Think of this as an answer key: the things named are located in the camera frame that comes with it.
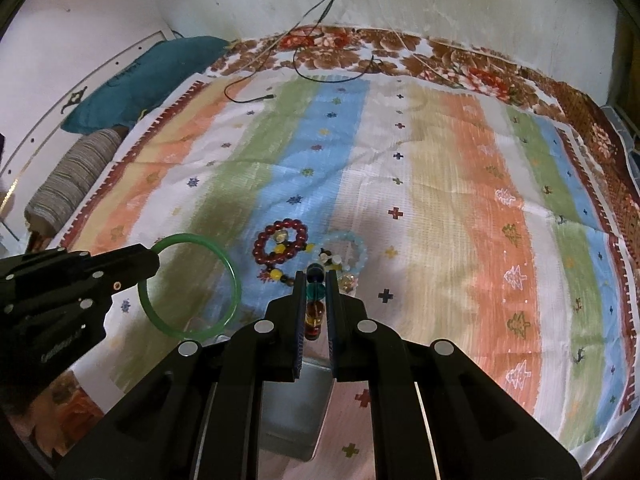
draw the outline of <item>orange stripe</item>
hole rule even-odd
[[[461,171],[475,186],[475,193],[469,197],[474,213],[468,229],[480,261],[473,285],[479,306],[476,362],[532,413],[540,384],[542,345],[534,260],[522,200],[478,100],[443,92],[442,101],[449,109],[456,144],[465,160]],[[516,200],[511,205],[499,202],[495,192],[500,189]],[[505,272],[514,266],[520,266],[527,276],[522,290],[504,279]],[[518,377],[524,380],[522,389],[513,384]]]
[[[182,163],[193,143],[203,136],[229,100],[222,93],[228,81],[208,85],[171,119],[125,168],[122,178],[101,199],[71,250],[99,254],[121,247],[140,218],[152,192],[168,171]],[[249,81],[238,82],[228,93],[238,95]]]

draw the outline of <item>green jade bangle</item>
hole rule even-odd
[[[140,303],[142,304],[142,308],[145,311],[146,316],[149,318],[149,321],[162,333],[167,334],[168,336],[175,337],[176,339],[192,339],[199,342],[203,342],[212,337],[218,336],[222,334],[225,329],[226,324],[231,320],[233,315],[236,312],[236,308],[240,303],[240,298],[242,296],[242,289],[240,285],[240,279],[238,278],[238,274],[234,269],[229,257],[226,255],[225,251],[222,248],[218,247],[212,240],[205,238],[204,236],[190,234],[190,233],[181,233],[168,236],[167,238],[163,238],[159,242],[157,242],[151,250],[156,254],[160,254],[161,251],[164,251],[167,247],[171,247],[176,244],[197,244],[202,247],[206,247],[209,251],[214,253],[222,263],[225,264],[226,270],[231,274],[232,280],[232,297],[231,297],[231,305],[226,311],[226,314],[223,318],[217,322],[211,328],[207,328],[206,330],[196,330],[193,332],[183,332],[181,330],[176,330],[175,328],[170,327],[165,323],[160,316],[156,313],[154,308],[151,306],[151,302],[149,301],[149,294],[146,290],[146,280],[143,280],[138,283],[138,295],[140,296]]]

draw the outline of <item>white wall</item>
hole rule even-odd
[[[232,40],[291,27],[319,0],[158,0],[189,36]],[[392,26],[492,48],[569,82],[604,104],[611,73],[612,0],[380,0]],[[376,0],[338,0],[326,20],[388,28]]]
[[[66,92],[163,27],[155,0],[27,0],[0,41],[0,167]]]

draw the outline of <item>teal pillow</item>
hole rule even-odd
[[[225,40],[212,36],[163,41],[82,101],[62,123],[74,134],[122,124],[132,128],[143,110],[158,107],[188,76],[203,72],[224,54]]]

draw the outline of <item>bed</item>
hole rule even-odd
[[[301,219],[310,244],[352,232],[369,255],[353,294],[371,318],[418,343],[453,340],[594,470],[638,408],[640,197],[601,110],[446,40],[302,27],[252,62],[276,38],[235,44],[144,117],[53,245],[214,239],[242,283],[230,335],[290,291],[252,257],[265,225]],[[274,98],[231,102],[231,82],[238,101]],[[219,319],[231,291],[210,254],[181,246],[162,254],[150,294],[167,323],[193,329]],[[114,295],[105,326],[73,370],[94,418],[177,343],[132,289]],[[326,340],[306,352],[325,358]],[[336,384],[314,459],[263,451],[259,477],[373,478],[366,393]]]

